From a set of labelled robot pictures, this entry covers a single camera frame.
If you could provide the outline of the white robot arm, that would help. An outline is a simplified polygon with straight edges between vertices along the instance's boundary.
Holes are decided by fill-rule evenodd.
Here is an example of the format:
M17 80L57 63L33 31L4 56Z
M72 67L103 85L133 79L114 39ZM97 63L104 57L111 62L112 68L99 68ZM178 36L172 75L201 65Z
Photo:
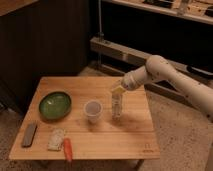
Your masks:
M111 93L122 95L158 81L167 81L213 123L213 89L179 72L159 55L151 55L143 66L126 73L112 85Z

